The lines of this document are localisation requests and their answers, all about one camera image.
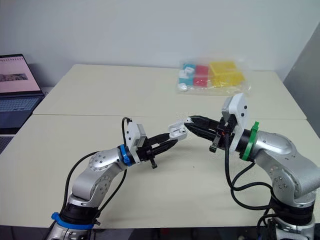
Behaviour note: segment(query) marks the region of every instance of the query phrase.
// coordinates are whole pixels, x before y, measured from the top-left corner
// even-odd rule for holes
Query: white table
[[[73,164],[87,153],[122,144],[120,116],[33,115],[0,155],[0,225],[48,227],[61,208]],[[134,117],[149,137],[165,132],[174,117]],[[261,119],[260,129],[290,138],[298,151],[320,166],[320,140],[306,120]],[[100,228],[254,226],[261,211],[238,206],[224,174],[224,152],[192,133],[156,157],[128,169],[123,186],[102,212]],[[234,175],[248,163],[231,156]],[[75,177],[84,169],[84,162]],[[122,174],[112,184],[118,185]],[[239,184],[270,179],[256,166]],[[266,204],[270,193],[255,187],[237,194],[249,205]],[[320,221],[320,199],[314,208]]]
[[[226,97],[177,94],[177,76],[174,68],[76,64],[33,114],[219,119]],[[247,78],[251,118],[306,119],[275,72],[253,71]]]

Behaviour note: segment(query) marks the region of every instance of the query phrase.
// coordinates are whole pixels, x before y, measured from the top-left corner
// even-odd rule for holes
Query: black cable clip
[[[211,146],[209,147],[210,152],[215,153],[217,151],[217,147],[220,142],[220,138],[221,138],[220,134],[215,135],[214,140],[213,140]]]

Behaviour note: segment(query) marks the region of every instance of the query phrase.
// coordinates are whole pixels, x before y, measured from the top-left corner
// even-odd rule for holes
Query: white wall
[[[320,137],[320,24],[285,78],[288,88]]]
[[[284,79],[319,20],[319,0],[0,0],[0,54],[23,53],[42,86],[75,63],[210,56]]]

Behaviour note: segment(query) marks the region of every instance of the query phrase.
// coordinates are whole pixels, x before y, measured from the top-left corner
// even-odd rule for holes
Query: black cable
[[[264,211],[263,215],[267,215],[267,214],[269,213],[269,211],[270,211],[270,208],[266,209],[266,210]],[[267,226],[266,219],[263,219],[263,224],[264,224],[265,226]]]
[[[132,122],[132,120],[131,120],[129,117],[126,117],[126,116],[125,116],[124,118],[122,118],[122,121],[121,121],[123,144],[124,144],[124,146],[127,146],[126,136],[125,136],[125,120],[126,120],[126,123],[127,123],[127,124],[128,124],[129,122]]]
[[[14,232],[14,226],[10,226],[10,230],[11,230],[12,240],[16,240],[16,235],[15,235],[15,232]]]
[[[261,225],[261,222],[267,218],[275,218],[275,217],[278,217],[277,214],[273,213],[273,214],[266,214],[266,215],[263,215],[262,217],[259,218],[258,220],[258,223],[256,224],[256,232],[257,232],[257,235],[259,237],[260,235],[260,225]]]
[[[88,240],[91,240],[91,233],[92,233],[92,228],[88,232]]]
[[[49,227],[49,228],[47,229],[47,231],[46,231],[46,234],[43,235],[42,240],[46,240],[46,239],[47,239],[47,237],[49,236],[49,233],[50,233],[51,230],[53,229],[55,223],[56,223],[56,220],[54,220],[54,221],[51,223],[50,227]]]
[[[91,152],[87,155],[85,155],[84,157],[82,157],[79,161],[77,161],[75,163],[75,165],[71,168],[69,174],[68,174],[68,177],[66,178],[66,181],[65,181],[65,187],[64,187],[64,196],[63,196],[63,204],[62,204],[62,208],[61,208],[61,211],[60,211],[60,214],[62,214],[64,208],[66,207],[67,205],[67,200],[68,200],[68,190],[69,190],[69,183],[70,183],[70,178],[71,178],[71,175],[72,173],[74,172],[74,170],[76,169],[76,167],[83,161],[85,160],[86,158],[96,154],[97,151],[94,151],[94,152]]]
[[[225,154],[224,154],[224,171],[225,171],[225,178],[226,181],[230,187],[230,193],[231,193],[231,197],[233,198],[233,200],[240,205],[241,207],[245,208],[245,209],[249,209],[249,210],[266,210],[269,209],[270,206],[269,205],[263,205],[263,206],[249,206],[246,205],[242,202],[240,202],[236,196],[234,191],[242,191],[245,190],[247,188],[251,188],[253,186],[265,186],[267,188],[269,188],[272,191],[272,187],[265,183],[265,182],[252,182],[252,183],[248,183],[246,185],[240,186],[240,187],[235,187],[234,184],[236,183],[237,179],[242,176],[245,172],[247,172],[248,170],[250,170],[255,164],[251,163],[249,166],[247,166],[245,169],[243,169],[241,172],[239,172],[233,181],[231,181],[231,177],[230,177],[230,168],[229,168],[229,152],[230,152],[230,145],[229,145],[229,140],[230,140],[230,135],[229,133],[226,133],[224,135],[224,146],[225,146]]]
[[[124,146],[127,146],[127,142],[126,142],[126,136],[125,136],[125,120],[127,122],[127,124],[129,122],[132,122],[132,120],[129,118],[129,117],[124,117],[122,118],[122,121],[121,121],[121,129],[122,129],[122,137],[123,137],[123,144]],[[94,216],[94,220],[100,216],[100,213],[103,211],[103,209],[107,206],[107,204],[111,201],[111,199],[116,195],[116,193],[119,191],[120,187],[122,186],[122,184],[124,183],[125,179],[126,179],[126,175],[127,175],[127,169],[124,170],[123,172],[123,176],[122,176],[122,179],[119,183],[119,185],[116,187],[116,189],[113,191],[113,193],[111,194],[111,196],[107,199],[107,201],[105,201],[105,203],[102,205],[102,207],[98,210],[98,212],[95,214]]]

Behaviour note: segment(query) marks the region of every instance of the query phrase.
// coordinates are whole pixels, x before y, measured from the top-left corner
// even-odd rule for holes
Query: laptop
[[[22,54],[0,56],[0,135],[16,134],[43,98]]]

